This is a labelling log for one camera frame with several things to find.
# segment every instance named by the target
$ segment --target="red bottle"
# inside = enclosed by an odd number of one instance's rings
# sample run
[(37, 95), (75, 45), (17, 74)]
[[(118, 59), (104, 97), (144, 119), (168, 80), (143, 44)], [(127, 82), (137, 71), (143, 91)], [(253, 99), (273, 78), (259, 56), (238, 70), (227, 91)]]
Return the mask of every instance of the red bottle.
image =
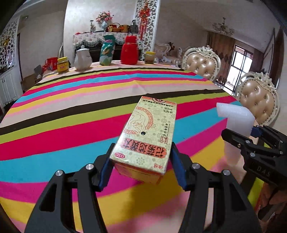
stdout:
[(127, 36), (122, 47), (121, 63), (125, 65), (136, 65), (138, 57), (137, 37)]

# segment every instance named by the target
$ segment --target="jar with yellow lid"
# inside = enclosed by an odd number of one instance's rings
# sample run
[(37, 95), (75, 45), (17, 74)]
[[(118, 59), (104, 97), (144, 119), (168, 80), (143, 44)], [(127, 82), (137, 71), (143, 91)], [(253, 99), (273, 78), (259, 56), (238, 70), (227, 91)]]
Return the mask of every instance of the jar with yellow lid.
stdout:
[(58, 73), (65, 73), (69, 71), (69, 61), (67, 57), (58, 58), (57, 69)]
[(153, 64), (155, 57), (156, 57), (155, 52), (146, 52), (145, 57), (144, 57), (144, 63), (145, 64)]

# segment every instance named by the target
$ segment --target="green bag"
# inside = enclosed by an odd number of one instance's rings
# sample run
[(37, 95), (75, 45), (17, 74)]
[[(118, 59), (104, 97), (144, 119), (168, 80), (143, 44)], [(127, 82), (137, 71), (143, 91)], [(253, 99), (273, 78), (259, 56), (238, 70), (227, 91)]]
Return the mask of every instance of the green bag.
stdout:
[(110, 65), (116, 47), (116, 39), (113, 35), (106, 35), (104, 38), (105, 41), (103, 42), (100, 55), (100, 65)]

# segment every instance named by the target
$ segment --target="yellow lid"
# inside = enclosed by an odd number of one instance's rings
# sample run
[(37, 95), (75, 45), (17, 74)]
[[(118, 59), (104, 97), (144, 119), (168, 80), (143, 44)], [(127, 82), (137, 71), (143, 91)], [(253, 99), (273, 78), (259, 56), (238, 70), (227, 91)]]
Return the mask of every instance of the yellow lid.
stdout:
[(156, 53), (155, 52), (146, 52), (146, 54), (148, 54), (148, 55), (155, 55)]
[(68, 57), (58, 58), (58, 62), (67, 61), (67, 60), (68, 60)]

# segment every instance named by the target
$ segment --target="red square stamp logo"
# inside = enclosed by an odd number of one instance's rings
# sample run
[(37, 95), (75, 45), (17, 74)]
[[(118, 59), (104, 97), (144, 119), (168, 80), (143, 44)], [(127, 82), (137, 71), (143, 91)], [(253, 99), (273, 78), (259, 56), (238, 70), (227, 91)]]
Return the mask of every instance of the red square stamp logo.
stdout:
[(167, 144), (168, 137), (161, 136), (160, 142)]

